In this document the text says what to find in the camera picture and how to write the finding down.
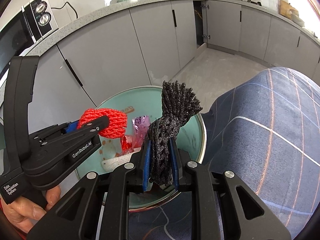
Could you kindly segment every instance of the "microwave handle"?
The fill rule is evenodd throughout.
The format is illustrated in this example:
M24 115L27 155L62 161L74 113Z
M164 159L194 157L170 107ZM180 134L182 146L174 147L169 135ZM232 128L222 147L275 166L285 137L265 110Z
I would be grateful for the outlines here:
M23 15L24 23L26 24L26 27L27 27L28 33L29 33L29 35L30 35L30 37L31 37L31 39L32 39L32 41L33 41L33 43L36 43L36 38L34 37L34 35L33 35L33 33L32 33L32 30L31 30L30 24L29 24L29 22L28 22L28 20L27 20L27 17L26 17L26 15L25 15L25 13L24 13L24 7L23 7L23 6L21 6L21 11L22 11L22 15Z

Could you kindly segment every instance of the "fingernail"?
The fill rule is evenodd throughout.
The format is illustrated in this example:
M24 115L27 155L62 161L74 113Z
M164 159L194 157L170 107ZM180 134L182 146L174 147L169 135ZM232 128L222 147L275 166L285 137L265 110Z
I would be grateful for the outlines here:
M50 201L52 203L52 205L54 205L55 203L57 203L59 200L58 196L57 195L51 195L50 196Z
M40 220L45 215L45 210L39 207L33 207L33 217L35 220Z

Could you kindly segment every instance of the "granite countertop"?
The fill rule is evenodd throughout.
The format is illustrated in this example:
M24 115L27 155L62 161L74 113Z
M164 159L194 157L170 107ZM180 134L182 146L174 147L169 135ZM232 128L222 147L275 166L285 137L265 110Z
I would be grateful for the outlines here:
M48 49L50 49L54 44L58 43L59 41L61 41L63 38L65 38L69 34L75 32L76 30L80 29L81 27L83 27L83 26L85 26L95 20L98 20L102 17L105 17L107 15L113 14L113 13L121 11L121 10L131 8L131 7L135 7L135 6L139 6L139 5L143 5L143 4L148 4L148 3L161 2L161 1L170 1L170 0L129 0L129 1L124 1L121 3L112 4L110 6L98 9L98 10L96 10L92 13L89 13L85 16L82 16L82 17L76 19L75 21L69 23L68 25L58 29L53 34L51 34L50 36L45 38L43 41L41 41L37 46L35 46L27 55L28 56L33 56L33 55L41 56ZM300 31L302 31L303 33L308 35L312 40L314 40L320 46L320 41L318 39L316 39L315 37L313 37L311 35L311 33L309 33L304 28L301 28L299 25L295 24L291 20L281 16L280 14L278 14L275 11L263 8L261 6L258 6L258 5L252 4L252 3L241 1L241 0L216 0L216 1L241 4L244 6L248 6L248 7L255 8L257 10L266 12L268 14L275 16L275 17L278 17L278 18L286 21L287 23L293 25L294 27L298 28Z

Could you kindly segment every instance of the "gray floor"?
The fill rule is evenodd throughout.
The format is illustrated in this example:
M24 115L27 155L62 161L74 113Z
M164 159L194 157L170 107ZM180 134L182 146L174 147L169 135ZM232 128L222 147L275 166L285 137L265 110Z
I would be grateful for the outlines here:
M246 82L265 66L252 60L208 49L184 67L172 81L192 87L206 113L217 97Z

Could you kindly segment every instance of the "microwave knob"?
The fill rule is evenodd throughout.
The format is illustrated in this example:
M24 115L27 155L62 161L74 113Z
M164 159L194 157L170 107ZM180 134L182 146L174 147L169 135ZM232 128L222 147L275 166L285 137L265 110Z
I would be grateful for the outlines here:
M39 25L44 26L50 21L50 14L49 13L44 13L40 19L39 19Z
M42 13L46 8L47 8L46 2L41 2L41 3L36 7L36 13Z

